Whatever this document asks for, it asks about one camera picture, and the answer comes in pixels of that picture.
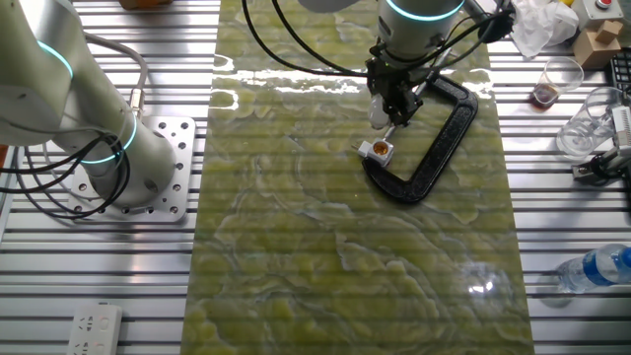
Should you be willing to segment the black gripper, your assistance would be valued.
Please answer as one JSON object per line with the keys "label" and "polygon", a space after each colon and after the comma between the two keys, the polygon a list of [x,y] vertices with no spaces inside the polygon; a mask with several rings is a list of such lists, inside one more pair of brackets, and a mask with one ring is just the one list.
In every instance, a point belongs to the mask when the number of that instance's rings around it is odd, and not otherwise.
{"label": "black gripper", "polygon": [[407,126],[423,105],[423,100],[414,91],[414,69],[397,68],[377,57],[366,61],[366,69],[371,105],[384,105],[384,112],[393,125]]}

